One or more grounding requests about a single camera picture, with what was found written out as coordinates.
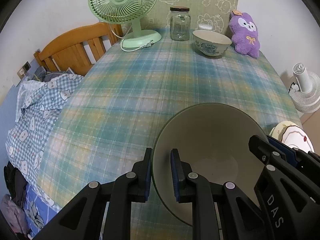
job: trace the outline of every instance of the fan power cord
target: fan power cord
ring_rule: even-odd
[[[151,42],[148,42],[146,45],[142,45],[142,46],[140,46],[139,48],[136,48],[136,49],[132,49],[132,50],[126,50],[126,49],[124,49],[123,46],[122,46],[122,45],[123,45],[123,41],[124,41],[126,35],[127,35],[127,34],[129,33],[129,31],[131,30],[131,28],[132,28],[132,24],[131,24],[129,30],[127,31],[127,33],[126,33],[123,37],[118,36],[117,34],[115,34],[115,32],[113,31],[113,29],[111,29],[111,32],[113,33],[113,35],[116,36],[116,37],[118,37],[119,39],[121,39],[121,41],[120,41],[120,48],[121,48],[122,51],[132,52],[132,51],[137,51],[137,50],[139,50],[139,49],[143,49],[143,48],[145,48],[145,47],[150,47],[150,46],[151,46]]]
[[[131,31],[131,28],[132,28],[132,24],[131,24],[129,30],[126,32],[126,34],[125,34],[123,37],[118,36],[118,35],[113,31],[112,28],[110,28],[110,29],[111,29],[111,32],[113,33],[114,36],[118,37],[119,39],[124,39],[125,36],[129,33],[129,31]]]
[[[292,88],[292,85],[294,85],[294,86],[295,86],[296,84],[295,84],[294,82],[292,82],[292,83],[291,83],[291,86],[290,86],[290,88],[289,88],[288,93],[290,93],[291,89],[294,89],[294,88]]]

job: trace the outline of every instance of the glass jar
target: glass jar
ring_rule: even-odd
[[[190,36],[190,9],[170,7],[170,37],[174,41],[187,41]]]

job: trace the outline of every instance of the purple plush toy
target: purple plush toy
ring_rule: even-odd
[[[229,26],[233,33],[231,40],[236,45],[236,52],[258,58],[260,49],[258,28],[251,16],[247,13],[242,13],[242,16],[236,15],[233,12],[231,15]]]

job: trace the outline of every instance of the bowl rim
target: bowl rim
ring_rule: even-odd
[[[198,31],[206,31],[206,32],[216,33],[218,36],[223,36],[223,37],[227,38],[227,39],[228,39],[228,43],[225,43],[225,42],[224,42],[224,43],[219,43],[219,42],[213,42],[213,41],[205,40],[205,39],[200,38],[199,36],[197,36],[197,35],[195,34],[195,33],[198,32]],[[232,44],[232,40],[231,40],[229,37],[227,37],[226,35],[223,35],[223,34],[221,34],[221,33],[215,32],[215,31],[198,29],[198,30],[194,30],[194,31],[192,32],[192,34],[193,34],[194,36],[196,36],[197,38],[201,39],[201,40],[208,41],[208,42],[211,42],[211,43],[220,44],[220,45],[231,45],[231,44]]]
[[[151,155],[151,177],[152,177],[152,183],[153,183],[153,186],[155,187],[155,190],[156,190],[156,193],[157,193],[158,197],[159,197],[160,200],[161,200],[161,203],[165,206],[165,208],[166,208],[176,219],[178,219],[178,220],[181,221],[182,223],[184,223],[184,224],[186,224],[186,225],[188,225],[188,226],[191,226],[191,227],[192,227],[192,225],[190,225],[190,224],[188,224],[187,222],[185,222],[185,221],[183,221],[182,219],[180,219],[176,214],[174,214],[174,213],[167,207],[167,205],[164,203],[163,199],[161,198],[161,196],[160,196],[160,194],[159,194],[159,191],[158,191],[158,189],[157,189],[156,182],[155,182],[154,173],[153,173],[153,158],[154,158],[154,155],[155,155],[155,151],[154,151],[154,150],[156,149],[156,144],[157,144],[157,142],[158,142],[158,139],[159,139],[162,131],[164,130],[164,128],[167,126],[167,124],[168,124],[174,117],[176,117],[178,114],[182,113],[183,111],[186,111],[187,109],[189,109],[189,108],[191,108],[191,107],[196,107],[196,106],[199,106],[199,105],[209,105],[209,104],[210,104],[210,105],[215,104],[215,105],[229,106],[229,107],[234,108],[234,109],[236,109],[237,111],[240,111],[240,112],[242,112],[243,114],[247,115],[247,116],[250,117],[250,119],[252,119],[252,120],[257,124],[257,126],[261,129],[262,134],[265,135],[263,139],[265,139],[265,140],[268,142],[268,137],[267,137],[266,133],[262,130],[261,126],[256,122],[256,120],[254,120],[250,115],[248,115],[246,112],[242,111],[241,109],[236,108],[236,107],[231,106],[231,105],[223,104],[223,103],[206,102],[206,103],[199,103],[199,104],[194,104],[194,105],[192,105],[192,106],[188,106],[188,107],[182,109],[181,111],[177,112],[174,116],[172,116],[172,117],[165,123],[165,125],[161,128],[160,132],[158,133],[158,136],[157,136],[157,138],[156,138],[156,140],[155,140],[155,143],[153,144],[152,155]]]

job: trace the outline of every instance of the cartoon print backdrop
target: cartoon print backdrop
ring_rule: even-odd
[[[153,9],[141,19],[142,29],[153,29],[169,26],[171,6],[190,8],[191,29],[198,24],[209,24],[213,30],[226,34],[230,11],[237,9],[238,0],[158,0]],[[124,33],[128,25],[122,25]]]

